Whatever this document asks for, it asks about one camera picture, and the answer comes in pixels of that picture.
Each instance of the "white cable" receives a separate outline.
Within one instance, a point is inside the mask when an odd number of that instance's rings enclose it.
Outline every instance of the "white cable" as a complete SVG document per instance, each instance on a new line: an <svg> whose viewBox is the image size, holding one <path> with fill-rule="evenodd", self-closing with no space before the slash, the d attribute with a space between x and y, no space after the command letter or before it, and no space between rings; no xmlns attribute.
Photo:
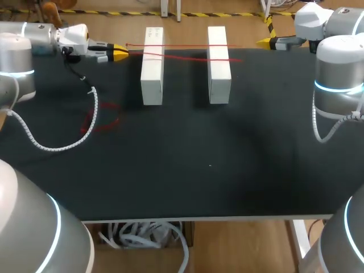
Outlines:
<svg viewBox="0 0 364 273"><path fill-rule="evenodd" d="M298 0L285 0L278 5L271 5L271 7L290 7L290 5L292 6L296 2L298 2Z"/></svg>
<svg viewBox="0 0 364 273"><path fill-rule="evenodd" d="M97 97L96 88L91 87L91 91L89 93L93 93L94 101L95 101L95 103L94 103L94 112L93 112L93 116L92 116L92 120L91 120L91 124L90 124L89 129L87 130L86 134L81 139L79 139L78 141L76 141L76 142L74 142L74 143L72 143L70 145L60 147L60 148L48 148L48 147L45 147L45 146L39 144L34 139L32 133L29 130L29 127L27 126L25 121L22 119L22 117L18 113L16 113L13 110L10 110L10 109L3 109L3 110L7 112L7 115L15 117L20 122L20 124L23 126L23 128L25 130L25 133L27 134L29 140L34 144L34 146L36 146L37 148L39 148L39 149L41 149L43 151L47 151L47 152L62 152L62 151L66 151L66 150L72 149L72 148L80 145L82 142L84 142L88 138L88 136L91 134L91 132L92 132L92 130L94 128L94 125L96 123L97 111L98 111L98 97Z"/></svg>
<svg viewBox="0 0 364 273"><path fill-rule="evenodd" d="M14 97L14 101L13 104L10 106L10 110L12 110L14 108L14 105L16 104L16 101L19 98L19 92L20 92L20 87L19 87L19 82L15 77L11 77L13 78L14 82L15 82L15 97Z"/></svg>
<svg viewBox="0 0 364 273"><path fill-rule="evenodd" d="M339 119L335 125L331 128L330 132L325 136L323 139L320 137L319 130L317 129L317 123L316 123L316 107L315 107L315 93L313 92L313 99L312 99L312 125L313 125L313 132L315 134L316 139L320 143L326 143L329 141L329 139L334 135L336 130L345 122L350 119L360 119L363 120L364 116L360 115L360 112L355 112L353 115L347 115L345 117L342 117Z"/></svg>
<svg viewBox="0 0 364 273"><path fill-rule="evenodd" d="M181 238L181 243L182 243L183 252L184 252L184 258L183 258L182 264L180 266L180 269L178 270L178 273L183 273L186 270L186 267L188 264L188 258L189 258L189 252L188 252L188 246L187 246L186 239L184 238L182 231L180 229L178 229L177 227L173 226L171 223L163 222L161 224L163 226L166 226L166 227L172 229Z"/></svg>
<svg viewBox="0 0 364 273"><path fill-rule="evenodd" d="M143 223L126 223L124 224L119 231L119 239L122 243L122 246L116 244L114 240L114 236L117 235L118 224L108 224L107 226L107 235L108 238L104 236L101 232L98 233L101 239L103 239L108 245L110 245L114 249L126 248L126 249L145 249L145 248L156 248L160 249L164 247L163 241L168 241L171 235L171 231L177 233L178 238L181 239L184 258L178 273L183 273L187 267L189 252L186 239L184 238L182 232L182 223L180 222L180 228L172 225L169 222L143 222ZM160 237L157 241L152 241L151 235L157 229L164 230L165 233L162 237Z"/></svg>

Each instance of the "floor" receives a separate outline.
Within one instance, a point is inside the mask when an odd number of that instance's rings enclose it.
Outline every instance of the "floor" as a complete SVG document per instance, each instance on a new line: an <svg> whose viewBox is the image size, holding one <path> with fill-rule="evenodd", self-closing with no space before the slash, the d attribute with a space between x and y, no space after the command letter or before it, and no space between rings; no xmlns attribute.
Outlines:
<svg viewBox="0 0 364 273"><path fill-rule="evenodd" d="M175 12L175 3L170 1L169 10ZM288 11L296 11L298 3ZM332 9L340 6L364 8L363 0L326 0L322 6ZM159 11L158 0L78 0L75 7L81 10L101 11ZM182 12L242 13L260 12L258 0L183 0ZM269 38L270 34L262 18L208 17L162 19L158 16L104 16L62 15L69 24L85 23L94 40L125 45L143 43L146 27L162 26L166 43L206 43L208 26L225 26L227 40L241 48L255 48L256 42ZM19 15L17 20L24 20ZM274 29L277 36L294 34L290 16L275 16ZM322 230L322 223L313 227L311 243ZM164 250L110 250L100 247L96 252L94 273L116 272L177 272L183 258L182 249ZM188 272L249 272L249 273L293 273L295 263L284 221L256 222L197 222L195 244L190 248Z"/></svg>

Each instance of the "red wire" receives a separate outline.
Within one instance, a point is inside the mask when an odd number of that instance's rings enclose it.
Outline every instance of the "red wire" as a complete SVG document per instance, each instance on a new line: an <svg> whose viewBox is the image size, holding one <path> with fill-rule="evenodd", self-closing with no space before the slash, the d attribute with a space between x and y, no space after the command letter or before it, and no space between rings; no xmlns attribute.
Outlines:
<svg viewBox="0 0 364 273"><path fill-rule="evenodd" d="M102 102L100 104L100 109L102 108L106 108L106 109L115 109L117 112L120 112L120 106L117 104L113 104L113 103L109 103L109 102ZM93 110L90 110L84 120L84 123L81 127L81 134L84 135L86 134L88 128L90 127L90 123L91 123L91 118L93 115ZM92 131L93 132L100 132L100 131L106 131L106 130L111 130L112 128L114 128L118 123L120 122L119 116L116 117L116 119L112 122L110 122L109 124L106 125L101 125L98 127L95 127Z"/></svg>
<svg viewBox="0 0 364 273"><path fill-rule="evenodd" d="M126 47L239 47L236 44L129 44Z"/></svg>
<svg viewBox="0 0 364 273"><path fill-rule="evenodd" d="M236 62L242 61L240 59L203 59L203 58L181 57L181 56L175 56L175 55L165 55L165 54L158 54L158 53L129 51L129 55L144 55L144 54L163 56L163 57L170 58L170 59L185 60L185 61L236 61Z"/></svg>

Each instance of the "black tabletop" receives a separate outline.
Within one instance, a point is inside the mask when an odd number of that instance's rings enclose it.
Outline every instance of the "black tabletop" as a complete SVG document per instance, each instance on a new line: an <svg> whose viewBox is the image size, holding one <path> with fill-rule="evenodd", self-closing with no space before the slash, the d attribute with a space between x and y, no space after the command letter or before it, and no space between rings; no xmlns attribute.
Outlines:
<svg viewBox="0 0 364 273"><path fill-rule="evenodd" d="M206 57L204 50L168 53ZM143 106L141 56L83 60L75 69L100 101L121 106L118 126L50 154L8 118L0 158L81 220L334 213L362 185L364 126L344 124L329 143L315 140L308 50L229 53L243 62L230 64L228 105L209 105L206 63L165 60L163 105ZM78 140L92 95L60 57L34 63L37 95L15 111L45 146ZM101 109L98 125L117 115ZM332 124L318 121L322 134Z"/></svg>

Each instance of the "white rectangular block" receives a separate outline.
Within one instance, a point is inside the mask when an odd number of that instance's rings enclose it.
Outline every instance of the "white rectangular block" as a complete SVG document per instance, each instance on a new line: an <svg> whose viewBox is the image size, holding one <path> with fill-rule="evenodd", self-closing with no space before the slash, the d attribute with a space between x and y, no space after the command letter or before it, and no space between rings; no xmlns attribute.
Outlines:
<svg viewBox="0 0 364 273"><path fill-rule="evenodd" d="M147 27L144 45L164 44L163 27ZM164 54L164 47L144 47L142 85L144 105L161 105L163 98L164 57L146 53Z"/></svg>
<svg viewBox="0 0 364 273"><path fill-rule="evenodd" d="M209 59L229 59L225 27L208 27L209 45L223 44L226 46L209 46ZM229 61L209 61L209 98L211 104L228 104L230 97L231 72Z"/></svg>

